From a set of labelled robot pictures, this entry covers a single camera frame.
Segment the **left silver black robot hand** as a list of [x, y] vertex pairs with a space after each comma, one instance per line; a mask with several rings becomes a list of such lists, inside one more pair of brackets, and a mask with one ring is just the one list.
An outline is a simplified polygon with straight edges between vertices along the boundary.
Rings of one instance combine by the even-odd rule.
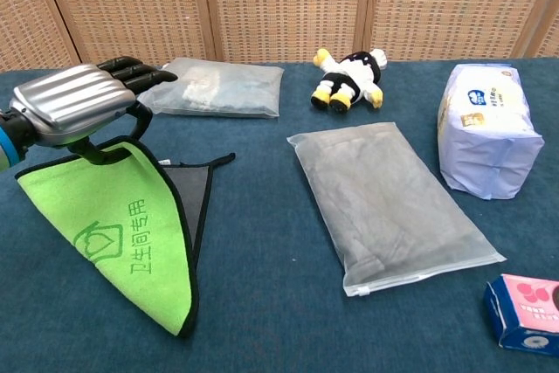
[[136, 118], [130, 137], [140, 139], [153, 114], [137, 96], [175, 80], [172, 72], [121, 56], [70, 66], [16, 86], [9, 108], [1, 113], [1, 170], [22, 162], [32, 145], [66, 148], [94, 165], [127, 158], [127, 149], [103, 151], [89, 136], [129, 114]]

